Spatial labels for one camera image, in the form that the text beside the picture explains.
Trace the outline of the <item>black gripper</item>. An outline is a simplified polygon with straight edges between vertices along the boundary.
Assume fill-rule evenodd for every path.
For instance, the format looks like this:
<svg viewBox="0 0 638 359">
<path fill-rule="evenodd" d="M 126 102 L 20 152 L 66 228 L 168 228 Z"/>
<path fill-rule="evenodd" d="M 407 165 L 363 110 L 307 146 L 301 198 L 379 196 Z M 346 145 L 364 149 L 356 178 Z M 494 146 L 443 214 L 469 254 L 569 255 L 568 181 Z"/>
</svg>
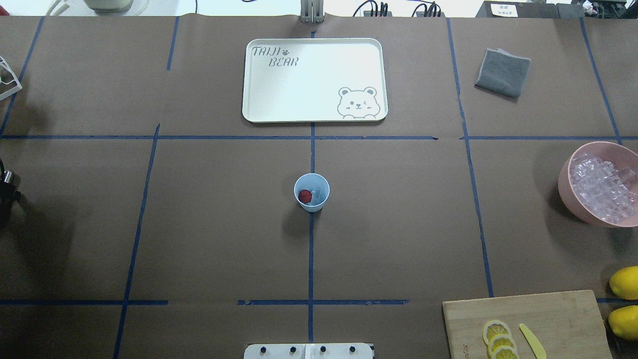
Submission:
<svg viewBox="0 0 638 359">
<path fill-rule="evenodd" d="M 0 160 L 0 226 L 6 227 L 14 203 L 19 203 L 22 193 L 18 190 L 19 177 L 7 170 Z"/>
</svg>

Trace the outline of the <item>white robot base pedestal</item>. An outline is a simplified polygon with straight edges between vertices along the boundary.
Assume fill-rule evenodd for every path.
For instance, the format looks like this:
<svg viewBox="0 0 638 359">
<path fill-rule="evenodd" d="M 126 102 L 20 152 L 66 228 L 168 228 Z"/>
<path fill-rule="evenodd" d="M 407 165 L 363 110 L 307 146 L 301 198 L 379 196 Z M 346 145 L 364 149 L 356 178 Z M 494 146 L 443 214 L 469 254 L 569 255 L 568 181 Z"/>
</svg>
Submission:
<svg viewBox="0 0 638 359">
<path fill-rule="evenodd" d="M 253 344 L 244 359 L 374 359 L 373 345 L 367 343 L 287 343 Z"/>
</svg>

